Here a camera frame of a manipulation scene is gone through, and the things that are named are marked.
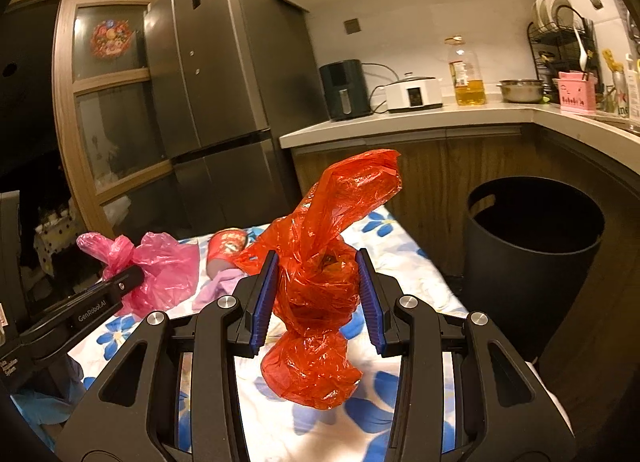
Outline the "purple plastic bag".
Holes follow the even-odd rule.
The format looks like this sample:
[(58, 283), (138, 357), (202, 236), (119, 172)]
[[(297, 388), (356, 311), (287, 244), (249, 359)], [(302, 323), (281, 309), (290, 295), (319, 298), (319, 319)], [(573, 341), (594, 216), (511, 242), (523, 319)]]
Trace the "purple plastic bag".
[(198, 292), (192, 303), (192, 310), (200, 312), (211, 302), (218, 300), (219, 297), (232, 295), (239, 281), (246, 276), (246, 273), (238, 268), (228, 268), (218, 271), (215, 277)]

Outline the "pink utensil box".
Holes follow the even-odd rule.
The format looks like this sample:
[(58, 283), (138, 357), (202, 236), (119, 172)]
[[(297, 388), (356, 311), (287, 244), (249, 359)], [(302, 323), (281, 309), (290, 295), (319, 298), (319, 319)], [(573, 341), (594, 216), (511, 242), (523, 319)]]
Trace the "pink utensil box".
[(558, 91), (563, 111), (582, 115), (596, 113), (596, 79), (591, 73), (560, 72)]

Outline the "distant dotted cloth table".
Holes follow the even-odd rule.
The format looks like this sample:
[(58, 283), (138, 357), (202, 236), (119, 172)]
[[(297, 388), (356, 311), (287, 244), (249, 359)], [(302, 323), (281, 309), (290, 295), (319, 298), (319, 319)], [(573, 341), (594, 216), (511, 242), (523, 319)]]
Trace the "distant dotted cloth table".
[(47, 214), (44, 223), (36, 227), (34, 237), (34, 248), (45, 274), (54, 276), (53, 256), (75, 245), (77, 237), (85, 230), (73, 200), (70, 200), (68, 208)]

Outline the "wall socket plate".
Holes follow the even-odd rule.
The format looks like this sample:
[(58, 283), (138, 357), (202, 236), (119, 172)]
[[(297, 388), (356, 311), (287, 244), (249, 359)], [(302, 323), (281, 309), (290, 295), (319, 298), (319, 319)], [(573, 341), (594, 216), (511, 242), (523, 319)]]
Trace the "wall socket plate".
[(361, 31), (361, 26), (358, 18), (345, 20), (343, 24), (344, 24), (345, 33), (347, 35), (356, 34)]

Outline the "steel bowl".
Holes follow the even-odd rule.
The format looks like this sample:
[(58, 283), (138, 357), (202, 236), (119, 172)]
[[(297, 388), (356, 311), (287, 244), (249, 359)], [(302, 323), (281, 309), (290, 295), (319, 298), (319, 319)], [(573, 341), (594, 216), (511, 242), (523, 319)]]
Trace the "steel bowl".
[(502, 98), (511, 104), (538, 104), (544, 99), (544, 84), (539, 80), (502, 80)]

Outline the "black air fryer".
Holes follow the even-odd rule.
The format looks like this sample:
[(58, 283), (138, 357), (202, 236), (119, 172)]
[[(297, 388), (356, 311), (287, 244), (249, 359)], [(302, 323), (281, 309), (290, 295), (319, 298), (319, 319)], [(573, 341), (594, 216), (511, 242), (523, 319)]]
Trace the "black air fryer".
[(372, 113), (360, 60), (328, 63), (319, 72), (332, 121), (361, 118)]

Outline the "black trash bin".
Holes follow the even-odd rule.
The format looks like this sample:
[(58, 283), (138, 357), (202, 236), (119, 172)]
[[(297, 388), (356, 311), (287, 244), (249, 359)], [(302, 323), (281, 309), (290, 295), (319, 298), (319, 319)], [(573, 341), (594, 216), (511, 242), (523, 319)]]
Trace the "black trash bin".
[(584, 285), (604, 230), (597, 202), (565, 182), (484, 182), (466, 202), (463, 305), (535, 361)]

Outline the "white rice cooker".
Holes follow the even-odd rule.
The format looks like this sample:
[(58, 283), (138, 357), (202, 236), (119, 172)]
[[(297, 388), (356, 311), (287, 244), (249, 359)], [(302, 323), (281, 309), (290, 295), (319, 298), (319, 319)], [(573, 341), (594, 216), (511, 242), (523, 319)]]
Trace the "white rice cooker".
[(386, 108), (390, 113), (442, 107), (440, 81), (431, 76), (408, 76), (384, 87)]

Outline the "kitchen counter with cabinets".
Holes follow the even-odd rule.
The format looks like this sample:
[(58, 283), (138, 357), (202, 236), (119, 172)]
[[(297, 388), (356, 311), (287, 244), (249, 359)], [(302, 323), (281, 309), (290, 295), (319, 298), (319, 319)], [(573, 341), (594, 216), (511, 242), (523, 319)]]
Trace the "kitchen counter with cabinets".
[(639, 265), (639, 137), (612, 116), (488, 104), (323, 122), (281, 137), (302, 188), (329, 162), (394, 148), (404, 190), (388, 208), (446, 276), (463, 264), (468, 194), (488, 180), (540, 176), (589, 194), (605, 216), (598, 272)]

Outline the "pink plastic bag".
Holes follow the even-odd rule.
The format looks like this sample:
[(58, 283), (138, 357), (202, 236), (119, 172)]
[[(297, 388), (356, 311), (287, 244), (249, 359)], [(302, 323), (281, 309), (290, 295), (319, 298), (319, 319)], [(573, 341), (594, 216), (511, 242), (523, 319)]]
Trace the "pink plastic bag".
[(125, 236), (111, 240), (97, 232), (86, 232), (76, 239), (76, 244), (104, 265), (105, 280), (130, 266), (142, 269), (142, 285), (122, 298), (118, 316), (131, 314), (141, 320), (154, 310), (169, 310), (192, 297), (198, 287), (198, 246), (180, 243), (166, 232), (147, 232), (138, 246)]

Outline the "orange red plastic bag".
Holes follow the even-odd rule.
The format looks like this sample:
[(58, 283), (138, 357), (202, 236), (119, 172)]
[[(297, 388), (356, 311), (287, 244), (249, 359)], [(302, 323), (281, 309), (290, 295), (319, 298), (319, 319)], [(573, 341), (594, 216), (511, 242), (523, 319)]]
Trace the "orange red plastic bag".
[(291, 214), (275, 219), (233, 261), (258, 274), (270, 251), (279, 256), (273, 312), (286, 331), (260, 368), (281, 398), (329, 410), (357, 388), (362, 373), (347, 359), (341, 328), (360, 303), (359, 269), (342, 233), (400, 191), (398, 156), (376, 149), (332, 164)]

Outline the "red door decoration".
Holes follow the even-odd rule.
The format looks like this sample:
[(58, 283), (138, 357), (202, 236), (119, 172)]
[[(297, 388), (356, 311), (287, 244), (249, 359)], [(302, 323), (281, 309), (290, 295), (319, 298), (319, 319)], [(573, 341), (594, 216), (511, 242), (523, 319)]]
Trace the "red door decoration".
[(91, 53), (99, 59), (116, 59), (128, 52), (133, 40), (134, 31), (127, 20), (103, 20), (92, 30)]

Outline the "dark steel refrigerator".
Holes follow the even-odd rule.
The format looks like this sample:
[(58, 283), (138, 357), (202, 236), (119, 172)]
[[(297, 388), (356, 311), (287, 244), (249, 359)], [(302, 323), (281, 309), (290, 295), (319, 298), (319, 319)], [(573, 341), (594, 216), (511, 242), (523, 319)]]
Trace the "dark steel refrigerator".
[(284, 135), (328, 117), (303, 11), (282, 0), (156, 0), (144, 19), (157, 125), (194, 232), (302, 198)]

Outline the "blue plastic bag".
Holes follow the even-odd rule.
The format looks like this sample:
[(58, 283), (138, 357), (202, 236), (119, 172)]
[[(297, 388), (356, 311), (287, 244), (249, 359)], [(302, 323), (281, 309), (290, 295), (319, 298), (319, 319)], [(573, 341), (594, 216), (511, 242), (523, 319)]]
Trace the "blue plastic bag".
[(65, 355), (30, 382), (35, 382), (38, 375), (44, 375), (44, 384), (50, 384), (48, 390), (27, 386), (12, 394), (11, 399), (32, 431), (53, 451), (60, 430), (86, 393), (84, 371), (75, 359)]

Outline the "black dish rack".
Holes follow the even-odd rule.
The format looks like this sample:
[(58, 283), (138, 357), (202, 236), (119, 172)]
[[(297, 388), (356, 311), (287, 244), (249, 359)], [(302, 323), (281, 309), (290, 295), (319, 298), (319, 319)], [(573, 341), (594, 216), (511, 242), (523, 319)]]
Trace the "black dish rack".
[(593, 23), (569, 0), (535, 0), (526, 33), (536, 77), (542, 83), (544, 96), (552, 104), (560, 102), (558, 79), (561, 72), (578, 72), (580, 78), (589, 74), (594, 81), (597, 100), (602, 98), (603, 84)]

